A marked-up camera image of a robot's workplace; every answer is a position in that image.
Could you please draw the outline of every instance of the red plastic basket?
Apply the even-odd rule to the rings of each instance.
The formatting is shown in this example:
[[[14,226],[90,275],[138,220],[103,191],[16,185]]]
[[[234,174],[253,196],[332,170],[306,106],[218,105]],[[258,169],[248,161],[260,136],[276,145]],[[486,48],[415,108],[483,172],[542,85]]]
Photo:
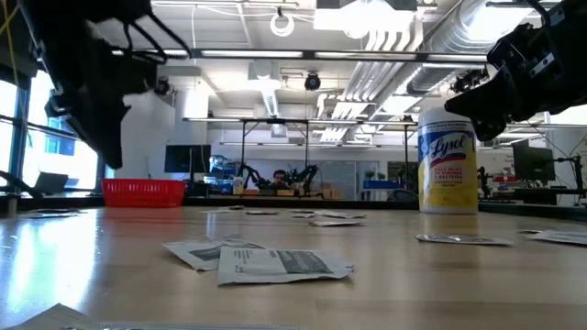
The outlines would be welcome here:
[[[176,207],[181,206],[185,183],[175,180],[103,179],[106,206]]]

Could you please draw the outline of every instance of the man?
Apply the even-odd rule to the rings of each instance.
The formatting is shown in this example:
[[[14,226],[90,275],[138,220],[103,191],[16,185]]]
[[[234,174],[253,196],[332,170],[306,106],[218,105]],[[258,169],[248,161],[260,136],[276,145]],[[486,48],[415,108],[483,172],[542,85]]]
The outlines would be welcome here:
[[[273,189],[289,189],[286,178],[287,173],[285,170],[276,170],[273,173],[273,183],[271,184],[271,187]]]

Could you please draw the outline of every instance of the desk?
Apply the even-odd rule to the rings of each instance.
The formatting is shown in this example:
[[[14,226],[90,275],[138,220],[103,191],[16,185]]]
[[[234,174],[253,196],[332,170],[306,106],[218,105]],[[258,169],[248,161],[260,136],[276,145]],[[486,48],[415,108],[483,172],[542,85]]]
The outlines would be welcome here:
[[[54,303],[94,318],[309,329],[585,329],[587,249],[527,241],[520,229],[587,230],[505,214],[356,211],[362,227],[204,208],[97,209],[79,218],[0,220],[0,328]],[[482,234],[516,247],[418,243],[418,233]],[[350,280],[217,287],[163,242],[241,234],[275,248],[322,248]]]

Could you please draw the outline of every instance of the table surface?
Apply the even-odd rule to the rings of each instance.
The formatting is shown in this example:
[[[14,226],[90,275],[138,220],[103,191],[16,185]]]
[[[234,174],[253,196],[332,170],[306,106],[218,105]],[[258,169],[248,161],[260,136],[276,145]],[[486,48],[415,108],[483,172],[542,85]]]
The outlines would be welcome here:
[[[65,219],[0,219],[0,328],[63,303],[103,321],[298,325],[309,329],[585,329],[587,250],[521,229],[579,223],[503,214],[366,214],[360,227],[204,208],[98,209]],[[502,237],[515,247],[419,243],[419,233]],[[346,280],[216,286],[161,243],[243,238],[324,249],[356,265]]]

